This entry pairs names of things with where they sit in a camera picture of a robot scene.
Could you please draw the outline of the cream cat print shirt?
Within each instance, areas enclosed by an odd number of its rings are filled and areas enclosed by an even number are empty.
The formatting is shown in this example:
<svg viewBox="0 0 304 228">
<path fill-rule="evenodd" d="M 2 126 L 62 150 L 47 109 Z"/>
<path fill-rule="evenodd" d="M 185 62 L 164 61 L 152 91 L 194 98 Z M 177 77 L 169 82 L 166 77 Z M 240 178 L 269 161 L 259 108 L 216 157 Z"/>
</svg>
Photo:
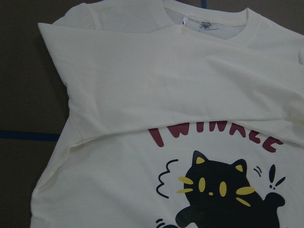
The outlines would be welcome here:
<svg viewBox="0 0 304 228">
<path fill-rule="evenodd" d="M 69 117 L 31 227 L 303 227 L 303 35 L 174 0 L 83 3 L 38 27 Z"/>
</svg>

